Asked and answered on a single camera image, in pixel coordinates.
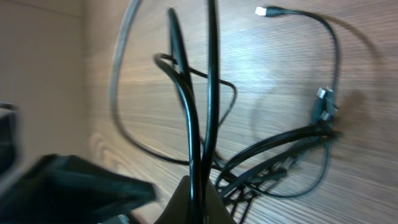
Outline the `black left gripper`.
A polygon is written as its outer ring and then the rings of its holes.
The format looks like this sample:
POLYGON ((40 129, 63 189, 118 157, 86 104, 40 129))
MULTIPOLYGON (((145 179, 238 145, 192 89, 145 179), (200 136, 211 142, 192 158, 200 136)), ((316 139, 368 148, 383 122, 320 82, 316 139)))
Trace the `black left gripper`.
POLYGON ((154 200, 150 182, 47 154, 1 194, 1 223, 101 223, 154 200))

